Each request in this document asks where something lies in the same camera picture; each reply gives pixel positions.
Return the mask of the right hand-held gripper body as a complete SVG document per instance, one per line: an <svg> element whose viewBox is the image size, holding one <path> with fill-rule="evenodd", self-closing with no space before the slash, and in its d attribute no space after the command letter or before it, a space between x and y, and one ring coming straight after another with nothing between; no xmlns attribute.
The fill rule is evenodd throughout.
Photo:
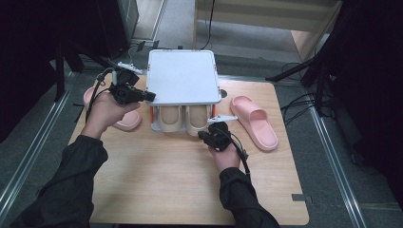
<svg viewBox="0 0 403 228"><path fill-rule="evenodd" d="M218 115L217 117L213 117L207 120L208 126L210 124L217 125L217 132L209 133L208 130L208 142L206 143L208 146L216 148L219 151L223 151L228 145L233 144L237 146L234 140L231 137L231 132L228 129L228 125L226 121L236 120L236 116L222 116Z"/></svg>

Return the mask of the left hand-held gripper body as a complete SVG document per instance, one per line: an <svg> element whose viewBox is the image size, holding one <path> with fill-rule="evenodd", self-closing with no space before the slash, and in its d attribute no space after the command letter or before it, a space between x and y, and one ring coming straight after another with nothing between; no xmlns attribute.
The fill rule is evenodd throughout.
<svg viewBox="0 0 403 228"><path fill-rule="evenodd" d="M120 105L137 103L145 97L143 91L135 87L139 80L132 66L119 63L112 71L112 83L108 90Z"/></svg>

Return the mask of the pink slipper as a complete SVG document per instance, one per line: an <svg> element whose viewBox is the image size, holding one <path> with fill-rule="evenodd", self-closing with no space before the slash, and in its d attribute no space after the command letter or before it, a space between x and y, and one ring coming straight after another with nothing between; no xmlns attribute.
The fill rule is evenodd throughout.
<svg viewBox="0 0 403 228"><path fill-rule="evenodd" d="M256 147L263 151L272 151L278 146L278 137L268 121L266 111L251 98L242 95L234 97L230 109Z"/></svg>
<svg viewBox="0 0 403 228"><path fill-rule="evenodd" d="M94 86L88 88L83 95L85 109L89 109L89 102L94 91ZM123 118L116 122L113 126L123 131L130 131L136 128L142 118L136 110L125 113Z"/></svg>

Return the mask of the white shoe rack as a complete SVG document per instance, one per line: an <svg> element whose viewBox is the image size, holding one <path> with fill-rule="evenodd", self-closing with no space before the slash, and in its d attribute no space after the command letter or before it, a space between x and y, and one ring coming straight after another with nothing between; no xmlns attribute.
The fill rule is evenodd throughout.
<svg viewBox="0 0 403 228"><path fill-rule="evenodd" d="M146 89L155 93L151 106L151 128L163 132L158 123L160 106L182 108L182 128L186 132L185 110L189 105L213 106L221 101L214 53L210 50L152 50L149 53Z"/></svg>

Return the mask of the person's right hand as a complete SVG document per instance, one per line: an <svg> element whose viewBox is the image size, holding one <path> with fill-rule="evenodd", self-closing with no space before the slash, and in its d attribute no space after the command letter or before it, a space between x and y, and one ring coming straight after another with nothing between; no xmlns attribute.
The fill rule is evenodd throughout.
<svg viewBox="0 0 403 228"><path fill-rule="evenodd" d="M216 148L209 146L208 151L213 156L216 166L220 172L227 168L240 167L240 157L236 147L233 144L228 145L223 151L219 151Z"/></svg>

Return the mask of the person's left hand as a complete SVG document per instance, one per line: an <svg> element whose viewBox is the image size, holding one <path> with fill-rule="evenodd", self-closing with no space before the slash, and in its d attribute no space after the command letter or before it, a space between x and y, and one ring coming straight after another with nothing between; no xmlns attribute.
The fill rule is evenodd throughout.
<svg viewBox="0 0 403 228"><path fill-rule="evenodd" d="M140 106L139 103L118 104L110 93L101 93L91 108L81 134L100 140L110 126L120 121L126 113Z"/></svg>

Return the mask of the black metal stand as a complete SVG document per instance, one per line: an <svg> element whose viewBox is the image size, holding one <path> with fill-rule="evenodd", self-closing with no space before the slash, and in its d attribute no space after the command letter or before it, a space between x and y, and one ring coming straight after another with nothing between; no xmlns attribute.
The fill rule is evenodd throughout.
<svg viewBox="0 0 403 228"><path fill-rule="evenodd" d="M70 40L58 41L55 46L55 102L59 102L62 99L62 96L66 93L64 62L67 62L71 69L74 69L77 72L82 72L84 65L80 58L81 54L84 54L86 57L104 68L114 67L113 63L103 59L101 56L84 46L80 46Z"/></svg>

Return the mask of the grey tape strip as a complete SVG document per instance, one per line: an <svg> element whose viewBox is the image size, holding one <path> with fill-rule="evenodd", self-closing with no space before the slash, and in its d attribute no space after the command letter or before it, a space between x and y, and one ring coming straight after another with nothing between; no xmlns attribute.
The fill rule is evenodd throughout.
<svg viewBox="0 0 403 228"><path fill-rule="evenodd" d="M305 196L304 194L293 194L292 195L293 201L304 201L308 204L313 204L314 201L310 196Z"/></svg>

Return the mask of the black curtain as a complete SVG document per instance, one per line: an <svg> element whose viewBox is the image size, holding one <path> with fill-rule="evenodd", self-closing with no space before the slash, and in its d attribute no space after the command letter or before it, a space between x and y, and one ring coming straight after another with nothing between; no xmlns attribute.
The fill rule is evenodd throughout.
<svg viewBox="0 0 403 228"><path fill-rule="evenodd" d="M403 209L403 0L342 0L317 58L303 83L328 83L360 134L354 151Z"/></svg>
<svg viewBox="0 0 403 228"><path fill-rule="evenodd" d="M136 0L0 0L0 143L56 87L58 41L115 58L138 19Z"/></svg>

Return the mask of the light wooden board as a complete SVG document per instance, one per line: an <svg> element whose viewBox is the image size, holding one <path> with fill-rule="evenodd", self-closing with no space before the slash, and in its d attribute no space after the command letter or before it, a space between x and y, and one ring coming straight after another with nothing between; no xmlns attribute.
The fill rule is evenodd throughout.
<svg viewBox="0 0 403 228"><path fill-rule="evenodd" d="M319 32L341 6L338 0L196 0L195 19Z"/></svg>

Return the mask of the metal floor rail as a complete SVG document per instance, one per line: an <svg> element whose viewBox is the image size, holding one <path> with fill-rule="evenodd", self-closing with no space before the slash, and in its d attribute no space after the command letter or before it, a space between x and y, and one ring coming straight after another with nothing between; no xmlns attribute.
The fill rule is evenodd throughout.
<svg viewBox="0 0 403 228"><path fill-rule="evenodd" d="M352 185L349 183L346 173L341 165L339 157L336 153L335 146L331 140L328 129L323 119L312 108L310 110L312 119L317 129L318 136L324 147L326 156L333 171L339 193L343 199L343 203L350 217L354 228L368 228L367 222L363 217L361 208L356 199Z"/></svg>
<svg viewBox="0 0 403 228"><path fill-rule="evenodd" d="M54 102L47 92L0 143L0 224L4 222L48 135L59 118L79 72L66 77L66 92Z"/></svg>

